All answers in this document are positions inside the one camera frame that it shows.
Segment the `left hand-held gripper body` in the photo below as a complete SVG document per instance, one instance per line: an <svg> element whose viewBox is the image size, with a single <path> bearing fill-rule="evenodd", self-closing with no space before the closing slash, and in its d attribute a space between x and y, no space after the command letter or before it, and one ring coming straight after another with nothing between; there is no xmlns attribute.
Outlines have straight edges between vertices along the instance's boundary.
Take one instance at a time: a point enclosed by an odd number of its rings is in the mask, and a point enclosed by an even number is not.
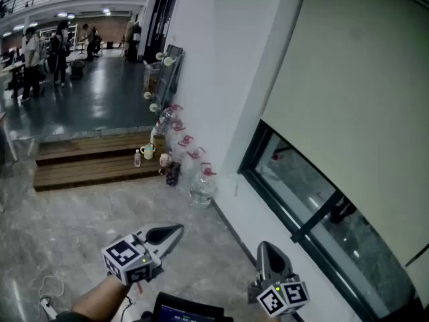
<svg viewBox="0 0 429 322"><path fill-rule="evenodd" d="M154 278L162 260L147 241L150 225L144 225L101 250L107 270L125 286Z"/></svg>

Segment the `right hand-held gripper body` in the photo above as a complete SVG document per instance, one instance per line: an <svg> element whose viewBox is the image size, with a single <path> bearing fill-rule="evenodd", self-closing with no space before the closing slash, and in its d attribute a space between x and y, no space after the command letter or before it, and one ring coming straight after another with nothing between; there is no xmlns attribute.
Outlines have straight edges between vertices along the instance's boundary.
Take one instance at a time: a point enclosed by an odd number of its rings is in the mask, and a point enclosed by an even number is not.
<svg viewBox="0 0 429 322"><path fill-rule="evenodd" d="M298 275L263 279L258 274L248 287L248 303L259 303L268 316L291 315L309 301L306 284Z"/></svg>

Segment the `white roller blind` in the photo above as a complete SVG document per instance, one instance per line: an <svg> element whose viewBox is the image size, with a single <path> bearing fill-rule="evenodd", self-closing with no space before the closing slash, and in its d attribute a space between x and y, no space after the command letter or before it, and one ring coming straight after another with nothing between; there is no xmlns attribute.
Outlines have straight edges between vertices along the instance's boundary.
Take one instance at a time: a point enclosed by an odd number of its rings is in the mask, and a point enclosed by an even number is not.
<svg viewBox="0 0 429 322"><path fill-rule="evenodd" d="M372 224L429 306L429 7L303 0L262 118Z"/></svg>

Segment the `dark patterned bag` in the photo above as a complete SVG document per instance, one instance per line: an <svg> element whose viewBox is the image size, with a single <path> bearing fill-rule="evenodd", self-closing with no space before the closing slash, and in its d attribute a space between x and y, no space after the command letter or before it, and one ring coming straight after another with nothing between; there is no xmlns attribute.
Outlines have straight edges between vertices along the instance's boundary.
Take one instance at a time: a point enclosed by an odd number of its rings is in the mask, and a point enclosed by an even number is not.
<svg viewBox="0 0 429 322"><path fill-rule="evenodd" d="M180 177L181 163L172 162L166 171L166 184L171 187L175 187L178 184Z"/></svg>

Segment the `black screen device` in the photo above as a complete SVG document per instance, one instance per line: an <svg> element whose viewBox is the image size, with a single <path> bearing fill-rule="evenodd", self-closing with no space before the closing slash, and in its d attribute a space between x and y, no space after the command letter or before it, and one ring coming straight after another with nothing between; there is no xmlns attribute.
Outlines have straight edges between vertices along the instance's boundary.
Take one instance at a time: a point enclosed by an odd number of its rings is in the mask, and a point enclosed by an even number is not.
<svg viewBox="0 0 429 322"><path fill-rule="evenodd" d="M160 292L157 296L151 322L222 322L223 308L181 299Z"/></svg>

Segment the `pale yellow sippy cup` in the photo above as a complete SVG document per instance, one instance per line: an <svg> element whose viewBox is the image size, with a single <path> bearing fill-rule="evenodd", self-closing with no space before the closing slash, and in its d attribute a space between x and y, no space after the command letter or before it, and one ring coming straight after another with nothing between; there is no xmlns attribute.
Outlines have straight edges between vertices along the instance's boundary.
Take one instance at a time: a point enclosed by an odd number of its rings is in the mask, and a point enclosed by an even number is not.
<svg viewBox="0 0 429 322"><path fill-rule="evenodd" d="M156 148L152 143L148 143L140 147L139 151L145 160L151 160L155 156Z"/></svg>

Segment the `person's dark grey shirt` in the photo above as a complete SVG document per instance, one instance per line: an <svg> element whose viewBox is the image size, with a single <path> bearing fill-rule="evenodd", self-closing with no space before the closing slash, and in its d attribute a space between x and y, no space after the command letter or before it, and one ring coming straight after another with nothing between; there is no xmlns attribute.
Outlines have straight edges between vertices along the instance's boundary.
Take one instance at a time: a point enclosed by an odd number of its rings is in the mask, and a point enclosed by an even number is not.
<svg viewBox="0 0 429 322"><path fill-rule="evenodd" d="M92 322L90 319L74 311L66 311L57 315L52 322Z"/></svg>

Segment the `wooden platform steps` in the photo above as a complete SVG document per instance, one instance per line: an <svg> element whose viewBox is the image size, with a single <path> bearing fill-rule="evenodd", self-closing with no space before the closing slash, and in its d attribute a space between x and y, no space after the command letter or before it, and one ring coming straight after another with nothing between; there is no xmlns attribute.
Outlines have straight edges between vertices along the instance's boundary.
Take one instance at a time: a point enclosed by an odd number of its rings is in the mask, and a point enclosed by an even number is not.
<svg viewBox="0 0 429 322"><path fill-rule="evenodd" d="M136 149L150 143L149 132L44 142L36 155L33 188L69 189L157 176L160 156L134 166Z"/></svg>

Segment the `clear plastic storage box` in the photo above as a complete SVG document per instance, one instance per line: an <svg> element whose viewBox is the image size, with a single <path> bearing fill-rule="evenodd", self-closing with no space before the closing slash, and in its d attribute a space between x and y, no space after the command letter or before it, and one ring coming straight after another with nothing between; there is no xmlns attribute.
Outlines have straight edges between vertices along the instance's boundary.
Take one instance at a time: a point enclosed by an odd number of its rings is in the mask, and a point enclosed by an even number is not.
<svg viewBox="0 0 429 322"><path fill-rule="evenodd" d="M144 80L143 80L143 92L149 92L154 94L158 84L158 77L160 75L161 62L147 63L144 62Z"/></svg>

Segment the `black platform trolley white wheels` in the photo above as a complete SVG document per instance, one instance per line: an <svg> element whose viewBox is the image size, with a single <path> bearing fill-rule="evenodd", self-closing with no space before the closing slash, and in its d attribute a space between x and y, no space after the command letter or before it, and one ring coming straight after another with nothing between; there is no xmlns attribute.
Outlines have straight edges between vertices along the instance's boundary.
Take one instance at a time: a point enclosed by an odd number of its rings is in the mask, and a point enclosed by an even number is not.
<svg viewBox="0 0 429 322"><path fill-rule="evenodd" d="M185 52L183 48L169 44L164 52L156 54L156 62L161 62L160 75L154 94L143 93L143 98L149 101L149 111L160 113L172 102L176 94L178 79Z"/></svg>

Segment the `black floor bag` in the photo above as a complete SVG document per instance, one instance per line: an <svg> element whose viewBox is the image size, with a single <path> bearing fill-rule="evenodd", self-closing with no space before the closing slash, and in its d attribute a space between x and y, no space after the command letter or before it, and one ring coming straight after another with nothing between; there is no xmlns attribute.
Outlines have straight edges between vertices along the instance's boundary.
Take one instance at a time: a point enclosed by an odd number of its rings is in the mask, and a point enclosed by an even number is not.
<svg viewBox="0 0 429 322"><path fill-rule="evenodd" d="M86 62L84 60L75 60L71 63L70 69L70 79L78 80L83 77L83 70L85 68Z"/></svg>

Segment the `garment on stand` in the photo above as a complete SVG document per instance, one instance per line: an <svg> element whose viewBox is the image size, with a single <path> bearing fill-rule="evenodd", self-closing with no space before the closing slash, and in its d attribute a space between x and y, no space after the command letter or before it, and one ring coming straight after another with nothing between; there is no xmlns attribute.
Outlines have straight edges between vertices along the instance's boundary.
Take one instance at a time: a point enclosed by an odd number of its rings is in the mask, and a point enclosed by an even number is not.
<svg viewBox="0 0 429 322"><path fill-rule="evenodd" d="M130 21L125 34L125 59L129 62L137 61L137 49L141 38L141 27L138 22Z"/></svg>

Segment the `white work table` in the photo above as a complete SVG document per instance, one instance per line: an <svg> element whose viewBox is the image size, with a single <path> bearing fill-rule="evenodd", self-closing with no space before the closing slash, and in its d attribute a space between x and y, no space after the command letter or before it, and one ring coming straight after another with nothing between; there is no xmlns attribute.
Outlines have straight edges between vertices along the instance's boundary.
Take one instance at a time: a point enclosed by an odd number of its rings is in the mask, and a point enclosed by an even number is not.
<svg viewBox="0 0 429 322"><path fill-rule="evenodd" d="M0 76L4 76L5 74L12 74L11 79L11 87L12 87L12 98L18 98L18 90L19 90L19 76L21 70L24 68L25 62L19 61L14 64L11 64L0 71Z"/></svg>

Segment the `group of ceiling lights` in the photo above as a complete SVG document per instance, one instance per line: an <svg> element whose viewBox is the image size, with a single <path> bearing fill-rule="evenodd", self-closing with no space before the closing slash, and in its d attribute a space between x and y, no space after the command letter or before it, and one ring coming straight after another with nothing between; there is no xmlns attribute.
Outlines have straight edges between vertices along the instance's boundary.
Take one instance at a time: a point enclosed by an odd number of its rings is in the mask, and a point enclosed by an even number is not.
<svg viewBox="0 0 429 322"><path fill-rule="evenodd" d="M31 23L43 24L54 20L69 19L69 15L74 15L74 19L82 17L105 17L105 9L109 10L110 16L118 16L118 12L110 7L98 5L55 7L53 9L22 9L13 12L0 19L0 37L4 33L18 32L15 28L22 26L26 28Z"/></svg>

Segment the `black window frame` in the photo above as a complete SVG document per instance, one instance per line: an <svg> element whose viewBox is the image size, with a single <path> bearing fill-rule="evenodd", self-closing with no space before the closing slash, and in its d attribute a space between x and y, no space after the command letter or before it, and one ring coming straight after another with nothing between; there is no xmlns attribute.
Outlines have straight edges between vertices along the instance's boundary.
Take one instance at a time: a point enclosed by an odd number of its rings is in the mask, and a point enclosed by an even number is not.
<svg viewBox="0 0 429 322"><path fill-rule="evenodd" d="M362 322L429 322L429 307L372 224L266 123L258 123L239 173Z"/></svg>

